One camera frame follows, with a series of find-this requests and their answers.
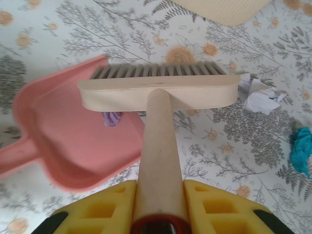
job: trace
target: yellow plastic object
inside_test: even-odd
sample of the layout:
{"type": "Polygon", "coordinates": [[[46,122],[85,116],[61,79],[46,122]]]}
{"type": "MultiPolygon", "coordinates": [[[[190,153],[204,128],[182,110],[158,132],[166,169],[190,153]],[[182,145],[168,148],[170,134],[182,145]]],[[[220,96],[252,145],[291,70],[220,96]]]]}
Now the yellow plastic object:
{"type": "Polygon", "coordinates": [[[254,214],[271,213],[266,207],[194,180],[183,183],[192,234],[274,234],[254,214]]]}
{"type": "Polygon", "coordinates": [[[125,181],[55,211],[68,216],[53,234],[129,234],[136,187],[125,181]]]}

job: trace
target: crumpled paper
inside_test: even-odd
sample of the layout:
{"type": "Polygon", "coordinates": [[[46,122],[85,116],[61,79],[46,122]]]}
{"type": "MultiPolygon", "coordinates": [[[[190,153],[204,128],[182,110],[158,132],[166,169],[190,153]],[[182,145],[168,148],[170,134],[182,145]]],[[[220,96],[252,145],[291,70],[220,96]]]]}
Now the crumpled paper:
{"type": "Polygon", "coordinates": [[[244,101],[245,108],[252,112],[269,115],[287,95],[287,92],[268,86],[259,79],[250,81],[249,73],[240,75],[240,78],[239,97],[244,101]]]}
{"type": "Polygon", "coordinates": [[[304,173],[308,178],[308,159],[312,155],[312,134],[308,127],[298,128],[292,135],[294,145],[291,152],[291,162],[299,173],[304,173]]]}
{"type": "Polygon", "coordinates": [[[120,119],[120,112],[102,112],[106,126],[114,127],[120,119]]]}

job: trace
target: fern pattern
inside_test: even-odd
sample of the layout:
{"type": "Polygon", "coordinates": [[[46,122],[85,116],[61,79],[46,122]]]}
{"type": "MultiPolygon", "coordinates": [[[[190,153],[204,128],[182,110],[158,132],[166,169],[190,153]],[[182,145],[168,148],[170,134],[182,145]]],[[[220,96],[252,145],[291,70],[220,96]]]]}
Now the fern pattern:
{"type": "MultiPolygon", "coordinates": [[[[268,116],[247,111],[239,99],[224,108],[173,110],[182,178],[258,202],[294,233],[311,234],[312,180],[288,162],[290,136],[312,114],[311,1],[271,0],[247,22],[231,27],[172,0],[22,2],[1,1],[6,37],[0,43],[0,155],[24,139],[12,119],[13,99],[40,76],[99,55],[126,65],[214,61],[226,74],[249,72],[288,95],[268,116]],[[27,19],[27,27],[21,19],[27,19]]],[[[145,112],[139,116],[145,121],[145,112]]],[[[312,175],[312,157],[308,166],[312,175]]],[[[0,233],[10,233],[15,219],[27,220],[24,233],[31,233],[55,209],[137,179],[138,172],[139,162],[75,193],[60,190],[31,164],[0,182],[0,233]]]]}

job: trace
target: handle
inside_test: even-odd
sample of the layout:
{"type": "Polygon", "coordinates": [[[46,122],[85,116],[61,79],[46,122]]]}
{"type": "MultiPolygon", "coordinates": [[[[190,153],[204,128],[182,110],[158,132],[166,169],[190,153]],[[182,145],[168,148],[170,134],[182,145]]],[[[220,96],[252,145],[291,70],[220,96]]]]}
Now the handle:
{"type": "Polygon", "coordinates": [[[26,166],[36,158],[38,153],[32,140],[28,137],[20,139],[0,150],[0,176],[26,166]]]}
{"type": "Polygon", "coordinates": [[[170,96],[162,89],[148,95],[143,138],[133,222],[152,216],[188,222],[170,96]]]}

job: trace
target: pink dustpan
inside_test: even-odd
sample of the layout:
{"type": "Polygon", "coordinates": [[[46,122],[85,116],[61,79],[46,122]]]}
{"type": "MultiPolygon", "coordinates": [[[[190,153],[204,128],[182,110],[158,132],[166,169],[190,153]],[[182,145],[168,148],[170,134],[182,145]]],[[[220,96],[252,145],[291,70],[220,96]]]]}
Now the pink dustpan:
{"type": "Polygon", "coordinates": [[[121,172],[140,157],[144,125],[137,113],[122,113],[117,126],[85,109],[77,87],[105,56],[25,85],[13,102],[21,139],[0,150],[0,175],[40,162],[50,179],[70,191],[85,191],[121,172]]]}

